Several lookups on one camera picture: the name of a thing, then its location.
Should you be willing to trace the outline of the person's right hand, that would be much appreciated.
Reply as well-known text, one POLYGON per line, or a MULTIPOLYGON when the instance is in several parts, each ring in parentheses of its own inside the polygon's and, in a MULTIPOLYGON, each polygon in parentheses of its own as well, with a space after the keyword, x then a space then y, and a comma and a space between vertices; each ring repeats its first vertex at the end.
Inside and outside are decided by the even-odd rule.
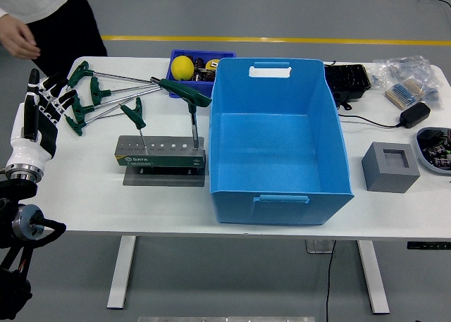
POLYGON ((1 16, 1 44, 16 58, 37 59, 41 53, 29 27, 9 14, 1 16))

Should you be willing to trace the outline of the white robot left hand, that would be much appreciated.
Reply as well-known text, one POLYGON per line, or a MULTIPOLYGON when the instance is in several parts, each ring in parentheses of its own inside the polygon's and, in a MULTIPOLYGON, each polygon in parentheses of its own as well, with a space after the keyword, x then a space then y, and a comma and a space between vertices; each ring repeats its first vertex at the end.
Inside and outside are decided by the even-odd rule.
POLYGON ((45 163, 53 159, 57 125, 77 94, 74 89, 63 93, 67 84, 68 79, 60 73, 41 78, 37 69, 31 70, 25 100, 19 104, 13 124, 13 153, 7 169, 29 165, 42 171, 45 163))

